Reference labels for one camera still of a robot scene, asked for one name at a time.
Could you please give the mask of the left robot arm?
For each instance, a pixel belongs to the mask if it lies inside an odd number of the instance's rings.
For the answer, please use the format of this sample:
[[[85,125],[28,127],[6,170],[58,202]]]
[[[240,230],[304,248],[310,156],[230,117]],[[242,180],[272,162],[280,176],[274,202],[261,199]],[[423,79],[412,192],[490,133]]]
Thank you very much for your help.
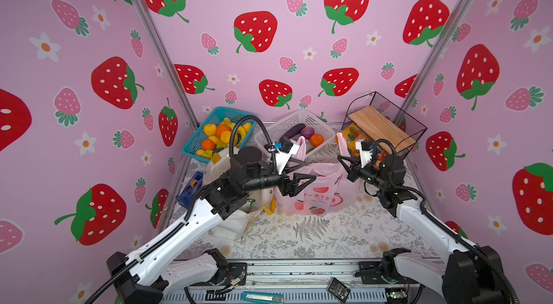
[[[146,245],[129,254],[114,253],[107,261],[111,278],[87,302],[95,302],[113,287],[121,303],[159,303],[172,287],[224,278],[227,264],[217,252],[197,261],[175,259],[244,206],[251,192],[277,188],[283,196],[294,197],[311,184],[314,176],[297,172],[304,166],[295,158],[299,150],[295,141],[276,142],[269,146],[271,161],[265,162],[256,147],[237,153],[229,148],[229,169],[197,190],[187,212]]]

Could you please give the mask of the pink plastic grocery bag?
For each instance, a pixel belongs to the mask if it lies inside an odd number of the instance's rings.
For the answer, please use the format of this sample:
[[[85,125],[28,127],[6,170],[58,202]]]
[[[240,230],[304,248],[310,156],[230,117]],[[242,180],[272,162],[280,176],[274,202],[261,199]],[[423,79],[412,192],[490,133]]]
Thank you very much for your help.
[[[284,196],[275,190],[278,210],[283,213],[294,213],[307,216],[337,212],[350,206],[359,196],[359,182],[347,179],[348,173],[338,161],[339,156],[349,157],[345,138],[336,134],[335,140],[322,146],[322,151],[315,157],[308,157],[308,141],[299,137],[300,146],[293,159],[301,160],[305,166],[297,174],[309,174],[316,180],[303,189],[297,196]]]

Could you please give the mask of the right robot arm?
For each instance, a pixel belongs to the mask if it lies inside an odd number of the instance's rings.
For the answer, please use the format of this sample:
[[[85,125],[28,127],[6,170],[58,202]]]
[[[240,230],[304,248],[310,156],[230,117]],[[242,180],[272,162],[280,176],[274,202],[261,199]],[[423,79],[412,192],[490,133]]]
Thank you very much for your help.
[[[378,272],[386,281],[409,278],[447,303],[519,303],[499,254],[462,236],[431,213],[426,196],[403,184],[406,168],[395,151],[377,161],[380,144],[390,142],[359,141],[359,158],[340,156],[338,161],[348,180],[376,187],[375,195],[382,207],[424,239],[442,262],[437,264],[409,249],[396,248],[383,254],[380,266],[362,269],[357,275],[366,277]]]

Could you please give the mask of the white canvas tote bag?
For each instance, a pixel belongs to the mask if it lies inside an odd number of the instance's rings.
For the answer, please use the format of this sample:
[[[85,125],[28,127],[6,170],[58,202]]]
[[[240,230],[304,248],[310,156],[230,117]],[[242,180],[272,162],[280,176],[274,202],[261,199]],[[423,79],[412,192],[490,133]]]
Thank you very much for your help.
[[[206,167],[202,187],[207,191],[200,197],[210,203],[212,213],[223,219],[211,229],[214,235],[239,240],[274,198],[272,188],[255,186],[256,178],[271,174],[272,167],[256,147],[243,147],[238,152],[230,147],[222,153]]]

